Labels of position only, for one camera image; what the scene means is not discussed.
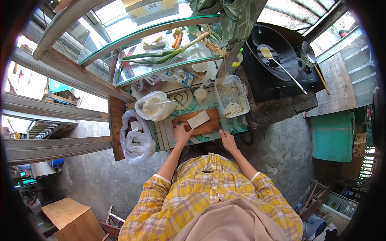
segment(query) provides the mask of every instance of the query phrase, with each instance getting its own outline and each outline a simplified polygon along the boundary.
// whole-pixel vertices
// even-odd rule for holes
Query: teal table
[[[162,121],[148,121],[150,130],[152,130],[154,134],[154,140],[157,144],[157,152],[174,148],[176,143],[172,137],[172,120],[175,116],[194,111],[218,108],[218,103],[214,93],[214,87],[207,87],[205,88],[205,90],[207,91],[207,97],[201,104],[198,104],[196,98],[193,96],[193,92],[195,91],[195,89],[187,89],[184,92],[171,94],[170,96],[168,96],[169,99],[173,100],[174,98],[176,98],[180,102],[179,104],[177,104],[177,107],[174,112]],[[237,116],[234,118],[222,118],[220,116],[220,122],[222,129],[231,134],[238,134],[248,131],[248,124],[245,115]],[[190,138],[188,145],[213,141],[219,138],[220,134],[218,132],[195,135]]]

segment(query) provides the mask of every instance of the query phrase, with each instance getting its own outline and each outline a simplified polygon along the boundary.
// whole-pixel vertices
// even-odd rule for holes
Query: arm
[[[188,126],[188,124],[183,123],[181,125],[177,125],[174,128],[173,138],[176,141],[176,145],[174,146],[173,151],[171,152],[171,154],[166,159],[165,163],[162,165],[161,169],[157,173],[157,175],[160,175],[169,181],[171,181],[173,178],[174,170],[178,163],[178,159],[179,159],[179,156],[181,155],[182,149],[189,141],[194,131],[194,129],[191,129],[190,131],[186,131],[185,130],[186,126]]]
[[[144,183],[144,188],[137,205],[127,217],[119,232],[119,240],[139,237],[142,234],[144,226],[154,225],[150,220],[149,223],[151,224],[147,222],[152,215],[153,217],[157,215],[162,216],[162,205],[169,193],[171,187],[170,180],[172,180],[174,169],[176,168],[182,149],[194,131],[193,129],[186,131],[186,125],[187,124],[177,125],[174,129],[173,138],[176,141],[176,146],[157,175],[152,176]]]
[[[286,199],[281,195],[279,190],[273,185],[272,181],[265,174],[257,170],[248,162],[240,150],[237,148],[235,138],[226,131],[220,130],[220,137],[224,148],[232,154],[237,161],[242,174],[248,178],[255,187],[257,196],[264,202],[277,205],[288,205]]]
[[[252,178],[257,174],[257,170],[248,162],[248,160],[237,148],[235,138],[226,131],[220,130],[219,132],[224,148],[235,158],[242,174],[248,178],[248,180],[252,180]]]
[[[243,175],[248,178],[255,187],[256,195],[263,202],[267,203],[273,210],[281,212],[281,216],[271,217],[280,227],[291,227],[290,232],[285,232],[291,240],[300,239],[303,234],[303,222],[296,212],[288,204],[287,200],[281,195],[279,190],[273,185],[269,177],[257,170],[248,162],[237,148],[234,137],[220,130],[220,136],[224,148],[232,154],[237,161]]]
[[[29,205],[34,205],[35,202],[36,202],[36,199],[37,199],[37,194],[34,196],[34,198],[32,199],[32,201],[29,202]]]

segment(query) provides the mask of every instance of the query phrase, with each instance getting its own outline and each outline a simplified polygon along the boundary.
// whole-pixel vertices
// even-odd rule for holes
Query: carrot
[[[179,45],[181,44],[181,40],[182,40],[182,32],[180,32],[178,35],[178,40],[174,49],[178,49]]]
[[[172,44],[172,48],[174,48],[176,46],[176,43],[177,43],[177,40],[178,40],[178,36],[179,34],[176,35],[176,39],[174,40],[174,43]]]

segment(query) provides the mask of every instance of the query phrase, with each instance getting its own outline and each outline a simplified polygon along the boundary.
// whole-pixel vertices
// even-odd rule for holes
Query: corrugated metal roof
[[[340,0],[268,0],[258,22],[305,33]]]

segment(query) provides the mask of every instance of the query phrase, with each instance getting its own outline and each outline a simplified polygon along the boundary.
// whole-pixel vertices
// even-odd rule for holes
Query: paper cup
[[[208,62],[193,64],[192,68],[193,68],[194,74],[197,76],[197,78],[202,79],[205,77],[205,75],[209,69],[209,64],[208,64]]]

